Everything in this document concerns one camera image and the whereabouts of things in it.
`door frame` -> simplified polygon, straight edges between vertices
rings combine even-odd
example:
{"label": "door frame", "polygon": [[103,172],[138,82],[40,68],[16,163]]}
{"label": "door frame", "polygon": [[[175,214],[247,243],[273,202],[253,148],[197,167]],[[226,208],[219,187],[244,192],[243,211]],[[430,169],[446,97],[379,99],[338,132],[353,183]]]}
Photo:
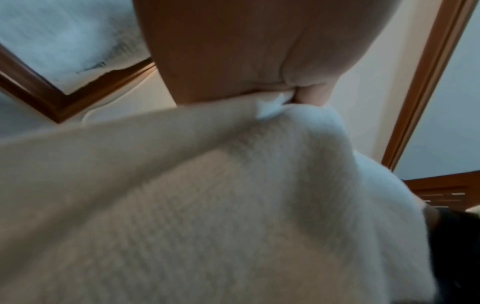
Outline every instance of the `door frame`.
{"label": "door frame", "polygon": [[443,0],[381,161],[397,166],[479,0]]}

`cord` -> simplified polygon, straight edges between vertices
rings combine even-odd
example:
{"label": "cord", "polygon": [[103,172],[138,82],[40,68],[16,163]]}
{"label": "cord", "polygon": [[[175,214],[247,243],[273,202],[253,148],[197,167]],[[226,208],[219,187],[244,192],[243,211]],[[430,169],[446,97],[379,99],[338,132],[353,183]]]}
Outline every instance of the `cord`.
{"label": "cord", "polygon": [[107,102],[106,104],[103,104],[101,106],[98,106],[98,107],[95,107],[93,109],[90,109],[88,112],[85,113],[85,115],[82,117],[81,119],[81,123],[84,124],[87,122],[87,119],[88,117],[93,114],[93,113],[96,113],[98,112],[99,110],[101,109],[104,109],[104,108],[108,108],[110,107],[111,105],[114,105],[116,104],[118,101],[120,101],[123,97],[127,96],[128,94],[130,94],[132,91],[134,91],[135,89],[137,89],[139,86],[141,86],[142,84],[144,84],[148,79],[150,79],[156,72],[157,70],[154,69],[153,71],[149,72],[145,78],[142,79],[142,81],[140,81],[139,83],[137,83],[133,88],[129,89],[128,91],[126,91],[125,93],[121,94],[120,96],[118,96],[117,98],[115,98],[114,100],[110,101],[110,102]]}

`human skin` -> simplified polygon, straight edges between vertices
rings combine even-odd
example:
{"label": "human skin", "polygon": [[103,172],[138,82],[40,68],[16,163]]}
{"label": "human skin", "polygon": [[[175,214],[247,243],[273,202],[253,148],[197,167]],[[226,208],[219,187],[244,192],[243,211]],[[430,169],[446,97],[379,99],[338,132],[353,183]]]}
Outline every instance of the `human skin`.
{"label": "human skin", "polygon": [[321,106],[400,0],[134,0],[177,104],[296,90]]}

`white wall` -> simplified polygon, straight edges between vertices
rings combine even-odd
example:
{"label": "white wall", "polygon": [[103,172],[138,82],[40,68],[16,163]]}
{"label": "white wall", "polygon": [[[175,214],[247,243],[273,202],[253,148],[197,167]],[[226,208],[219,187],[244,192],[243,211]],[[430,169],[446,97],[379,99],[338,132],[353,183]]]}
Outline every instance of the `white wall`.
{"label": "white wall", "polygon": [[401,179],[480,170],[479,33],[477,7],[398,163]]}
{"label": "white wall", "polygon": [[[127,95],[124,95],[121,99],[117,99],[131,89],[134,90],[130,91]],[[75,117],[65,121],[62,125],[79,124],[85,113],[93,108],[106,105],[115,99],[117,100],[114,103],[111,103],[104,108],[98,108],[90,113],[86,123],[112,120],[124,116],[175,106],[175,103],[160,78],[160,75],[155,72],[148,79],[138,79],[130,83],[121,90],[82,111]],[[58,126],[58,124],[38,113],[23,102],[14,100],[14,98],[0,92],[0,140],[5,140],[9,137],[18,136],[36,130],[56,128]]]}
{"label": "white wall", "polygon": [[364,58],[341,77],[330,103],[353,145],[381,161],[441,0],[404,0]]}

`wooden furniture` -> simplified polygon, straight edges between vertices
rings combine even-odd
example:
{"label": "wooden furniture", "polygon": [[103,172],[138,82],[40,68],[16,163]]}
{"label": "wooden furniture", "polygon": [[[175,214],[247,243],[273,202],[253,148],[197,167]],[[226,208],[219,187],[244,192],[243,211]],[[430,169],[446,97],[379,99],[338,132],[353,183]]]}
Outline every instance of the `wooden furniture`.
{"label": "wooden furniture", "polygon": [[480,205],[480,171],[409,180],[405,184],[432,206],[465,211]]}
{"label": "wooden furniture", "polygon": [[26,102],[57,123],[155,69],[151,59],[112,71],[66,95],[0,45],[0,88]]}
{"label": "wooden furniture", "polygon": [[383,156],[394,170],[442,76],[478,0],[443,0]]}

